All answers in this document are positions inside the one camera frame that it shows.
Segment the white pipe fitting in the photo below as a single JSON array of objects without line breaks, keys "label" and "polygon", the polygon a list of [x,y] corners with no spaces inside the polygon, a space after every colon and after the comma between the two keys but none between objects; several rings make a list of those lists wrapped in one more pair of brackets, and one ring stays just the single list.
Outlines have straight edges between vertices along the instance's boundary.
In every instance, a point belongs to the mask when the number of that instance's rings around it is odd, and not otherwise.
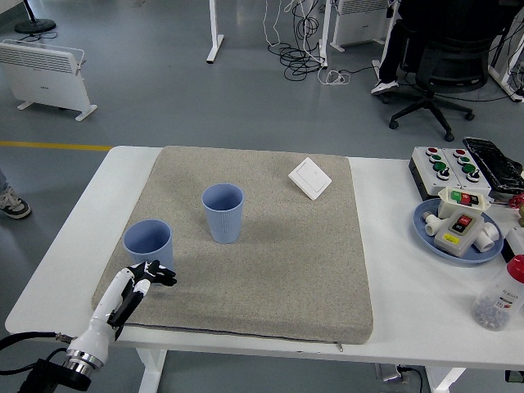
[{"label": "white pipe fitting", "polygon": [[473,245],[480,251],[486,252],[491,250],[495,242],[500,239],[499,230],[492,223],[485,223],[484,228],[478,234]]},{"label": "white pipe fitting", "polygon": [[426,221],[426,226],[424,228],[426,229],[428,236],[435,236],[436,233],[439,232],[439,230],[448,221],[448,219],[439,219],[436,215],[429,211],[424,213],[422,217]]}]

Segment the black office chair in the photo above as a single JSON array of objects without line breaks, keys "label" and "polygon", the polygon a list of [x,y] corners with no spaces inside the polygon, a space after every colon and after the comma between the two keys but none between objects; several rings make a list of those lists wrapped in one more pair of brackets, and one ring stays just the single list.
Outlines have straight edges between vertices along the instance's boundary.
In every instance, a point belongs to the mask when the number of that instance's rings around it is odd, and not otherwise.
[{"label": "black office chair", "polygon": [[[466,93],[486,84],[489,78],[488,55],[490,46],[499,33],[500,20],[489,12],[484,15],[490,16],[490,25],[486,25],[486,20],[480,23],[479,20],[471,20],[473,13],[469,10],[476,7],[475,0],[461,0],[458,2],[459,10],[455,9],[457,3],[452,3],[454,4],[450,4],[448,11],[449,17],[443,21],[445,26],[443,32],[426,41],[420,62],[418,63],[418,59],[413,61],[412,58],[400,64],[402,70],[415,72],[417,86],[425,92],[424,95],[393,92],[387,93],[382,98],[383,102],[387,102],[389,97],[400,95],[417,100],[413,105],[391,117],[389,124],[391,129],[399,127],[397,119],[400,117],[425,108],[431,111],[445,129],[444,140],[451,142],[454,140],[454,135],[440,108],[462,111],[465,113],[466,120],[475,118],[471,108],[437,98],[436,94]],[[409,59],[409,45],[413,41],[411,38],[415,37],[417,32],[410,30],[402,20],[397,20],[396,23],[400,24],[405,32],[403,59]],[[473,29],[473,25],[479,25],[480,29]]]},{"label": "black office chair", "polygon": [[451,127],[440,108],[462,111],[465,113],[466,120],[475,118],[473,109],[442,100],[435,95],[436,93],[466,93],[484,86],[489,77],[488,54],[494,38],[480,41],[460,41],[451,38],[440,42],[430,40],[424,48],[415,74],[417,86],[426,93],[414,104],[395,113],[390,120],[390,129],[399,127],[396,120],[400,117],[425,108],[431,111],[445,129],[444,140],[453,141]]}]

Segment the blue plastic cup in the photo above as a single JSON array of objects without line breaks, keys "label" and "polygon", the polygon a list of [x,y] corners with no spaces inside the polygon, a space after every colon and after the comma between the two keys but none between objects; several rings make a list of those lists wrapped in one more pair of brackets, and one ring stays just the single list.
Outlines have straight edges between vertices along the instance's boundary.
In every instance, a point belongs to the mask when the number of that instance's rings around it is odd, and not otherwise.
[{"label": "blue plastic cup", "polygon": [[240,236],[244,192],[234,184],[215,184],[202,193],[202,205],[213,240],[234,243]]},{"label": "blue plastic cup", "polygon": [[173,234],[171,228],[159,219],[145,219],[124,233],[124,249],[136,264],[158,260],[174,271]]}]

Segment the yellow floor line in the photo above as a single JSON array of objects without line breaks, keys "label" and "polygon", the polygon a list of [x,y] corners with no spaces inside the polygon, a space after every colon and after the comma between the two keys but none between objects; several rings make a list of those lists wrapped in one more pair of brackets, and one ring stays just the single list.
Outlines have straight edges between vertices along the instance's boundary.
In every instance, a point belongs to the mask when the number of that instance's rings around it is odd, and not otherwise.
[{"label": "yellow floor line", "polygon": [[69,143],[39,143],[39,142],[12,142],[0,141],[0,147],[37,147],[40,149],[92,150],[109,151],[113,146],[74,145]]}]

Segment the white electric heater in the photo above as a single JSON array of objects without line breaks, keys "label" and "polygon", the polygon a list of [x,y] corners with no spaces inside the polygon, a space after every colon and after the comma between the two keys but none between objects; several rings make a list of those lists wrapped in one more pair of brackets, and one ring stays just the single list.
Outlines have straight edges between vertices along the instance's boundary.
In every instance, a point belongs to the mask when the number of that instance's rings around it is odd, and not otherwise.
[{"label": "white electric heater", "polygon": [[[80,49],[4,40],[0,43],[0,66],[15,98],[24,110],[33,103],[81,111],[82,121],[97,109],[91,105],[80,74],[84,51]],[[79,61],[68,51],[81,53]]]},{"label": "white electric heater", "polygon": [[390,20],[387,0],[341,0],[331,46],[344,52],[344,45],[365,43],[386,37]]}]

